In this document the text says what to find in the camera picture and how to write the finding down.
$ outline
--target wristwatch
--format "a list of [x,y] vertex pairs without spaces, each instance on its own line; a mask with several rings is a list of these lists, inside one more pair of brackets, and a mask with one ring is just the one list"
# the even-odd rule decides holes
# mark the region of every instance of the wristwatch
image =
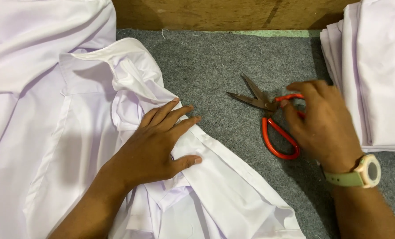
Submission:
[[329,173],[324,171],[326,180],[342,187],[375,187],[381,180],[381,165],[372,154],[360,159],[360,164],[350,173]]

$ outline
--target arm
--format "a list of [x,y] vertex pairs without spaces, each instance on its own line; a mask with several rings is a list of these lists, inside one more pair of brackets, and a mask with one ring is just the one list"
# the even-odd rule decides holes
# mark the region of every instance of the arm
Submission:
[[127,193],[139,184],[174,177],[202,159],[187,155],[171,160],[179,137],[200,117],[177,120],[193,106],[172,111],[178,98],[149,111],[122,148],[99,170],[84,196],[49,239],[104,239]]
[[[339,91],[325,81],[293,83],[307,104],[306,118],[297,116],[288,101],[282,101],[290,133],[300,146],[331,173],[352,171],[364,155],[349,111]],[[344,239],[395,239],[395,217],[377,188],[334,186],[336,217]]]

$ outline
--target fingernail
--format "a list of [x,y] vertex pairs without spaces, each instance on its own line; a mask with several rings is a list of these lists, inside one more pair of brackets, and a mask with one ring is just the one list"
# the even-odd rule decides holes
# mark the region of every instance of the fingernail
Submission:
[[288,103],[289,103],[288,100],[282,100],[282,101],[280,101],[280,106],[283,108],[283,107],[285,107]]
[[201,163],[202,162],[202,158],[201,157],[197,157],[195,158],[195,164]]

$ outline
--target finger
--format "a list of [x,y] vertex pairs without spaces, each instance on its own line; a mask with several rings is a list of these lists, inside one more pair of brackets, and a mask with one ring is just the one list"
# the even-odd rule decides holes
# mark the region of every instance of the finger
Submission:
[[183,171],[186,168],[191,167],[192,165],[198,164],[202,162],[202,158],[198,155],[186,155],[178,160],[173,160],[171,162],[171,166],[173,168],[172,175],[176,175],[179,172]]
[[307,82],[311,83],[323,98],[329,97],[331,95],[329,94],[330,89],[325,80],[318,79],[318,80],[311,80]]
[[192,126],[198,123],[200,119],[200,116],[194,116],[188,119],[184,119],[169,131],[173,134],[174,139],[178,140],[181,135],[186,133]]
[[176,109],[174,111],[171,111],[167,117],[161,122],[163,124],[163,127],[166,127],[167,129],[170,129],[174,126],[174,124],[178,121],[180,117],[185,115],[186,113],[192,111],[195,107],[192,105],[188,106],[183,106],[179,109]]
[[305,130],[303,119],[298,115],[298,111],[288,100],[282,100],[280,106],[283,109],[283,116],[289,124],[290,134],[296,139],[299,138],[299,135]]
[[158,112],[159,108],[153,108],[151,109],[149,112],[147,112],[143,118],[142,121],[140,122],[140,125],[138,126],[138,128],[143,128],[145,126],[147,126],[153,119],[153,117],[155,116],[156,112]]
[[290,91],[300,91],[304,96],[307,107],[317,103],[322,97],[313,84],[309,82],[294,82],[286,87]]
[[178,104],[179,98],[175,98],[172,101],[168,102],[166,105],[162,106],[153,117],[152,121],[149,125],[154,126],[159,124],[165,119],[169,112],[173,110],[173,108]]

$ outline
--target scissors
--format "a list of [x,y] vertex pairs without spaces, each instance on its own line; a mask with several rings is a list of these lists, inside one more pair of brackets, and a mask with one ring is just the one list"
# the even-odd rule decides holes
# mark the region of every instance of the scissors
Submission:
[[[267,148],[277,157],[284,159],[284,160],[294,160],[296,159],[299,154],[300,154],[300,149],[298,144],[296,143],[296,141],[288,134],[286,133],[282,128],[280,128],[280,126],[278,126],[273,119],[271,118],[273,116],[273,114],[276,112],[276,110],[279,108],[280,106],[280,101],[282,100],[291,100],[291,99],[304,99],[304,97],[301,94],[289,94],[289,95],[285,95],[285,96],[281,96],[281,97],[277,97],[275,98],[275,100],[273,102],[270,102],[269,99],[264,95],[264,93],[253,83],[253,81],[251,79],[249,79],[244,73],[242,73],[243,78],[246,80],[246,82],[249,85],[249,88],[251,88],[253,94],[257,97],[255,98],[251,98],[251,97],[247,97],[244,95],[239,95],[239,94],[234,94],[234,93],[230,93],[227,92],[228,94],[230,94],[231,96],[246,102],[248,104],[251,104],[253,106],[256,106],[258,108],[261,108],[265,111],[265,116],[263,117],[263,138],[265,141],[265,145],[267,145]],[[298,115],[301,118],[305,118],[305,114],[301,111],[298,111]],[[271,125],[271,127],[273,127],[277,132],[279,132],[285,139],[287,139],[287,141],[289,141],[289,143],[293,146],[293,148],[295,149],[295,152],[291,155],[286,155],[286,154],[282,154],[279,151],[277,151],[273,145],[270,142],[270,139],[268,137],[268,129],[267,126]]]

